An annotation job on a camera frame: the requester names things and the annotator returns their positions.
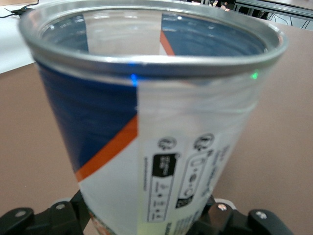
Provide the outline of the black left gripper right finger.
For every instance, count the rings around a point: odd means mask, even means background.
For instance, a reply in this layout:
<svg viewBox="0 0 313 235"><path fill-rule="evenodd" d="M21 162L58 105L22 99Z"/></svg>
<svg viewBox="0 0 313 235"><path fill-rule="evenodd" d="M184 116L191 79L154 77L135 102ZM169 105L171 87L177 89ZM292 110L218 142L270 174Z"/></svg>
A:
<svg viewBox="0 0 313 235"><path fill-rule="evenodd" d="M247 216L211 196L188 235L249 235Z"/></svg>

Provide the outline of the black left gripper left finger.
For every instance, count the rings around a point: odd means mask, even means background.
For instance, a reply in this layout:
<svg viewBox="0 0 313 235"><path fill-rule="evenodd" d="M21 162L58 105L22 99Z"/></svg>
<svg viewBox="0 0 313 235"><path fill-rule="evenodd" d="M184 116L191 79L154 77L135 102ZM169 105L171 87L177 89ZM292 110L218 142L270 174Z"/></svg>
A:
<svg viewBox="0 0 313 235"><path fill-rule="evenodd" d="M34 215L26 235L84 235L89 221L89 210L77 191L70 200L57 202Z"/></svg>

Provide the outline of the white blue tennis ball can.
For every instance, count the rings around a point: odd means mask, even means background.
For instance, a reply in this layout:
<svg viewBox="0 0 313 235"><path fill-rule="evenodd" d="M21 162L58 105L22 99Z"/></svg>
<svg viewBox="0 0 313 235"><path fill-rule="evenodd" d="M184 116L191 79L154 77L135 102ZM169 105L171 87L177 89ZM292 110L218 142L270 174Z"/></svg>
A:
<svg viewBox="0 0 313 235"><path fill-rule="evenodd" d="M19 30L100 235L188 235L288 47L270 23L175 0L60 0ZM249 235L290 233L246 216Z"/></svg>

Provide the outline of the aluminium frame rail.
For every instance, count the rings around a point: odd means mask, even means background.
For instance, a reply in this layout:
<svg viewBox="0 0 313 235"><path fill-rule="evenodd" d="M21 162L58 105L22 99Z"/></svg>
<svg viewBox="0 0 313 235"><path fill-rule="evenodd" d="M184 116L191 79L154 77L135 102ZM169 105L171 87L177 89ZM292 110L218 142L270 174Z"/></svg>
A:
<svg viewBox="0 0 313 235"><path fill-rule="evenodd" d="M241 7L249 8L248 15L253 10L260 10L305 20L313 20L313 5L302 7L293 3L283 3L281 0L235 0L234 11L239 12Z"/></svg>

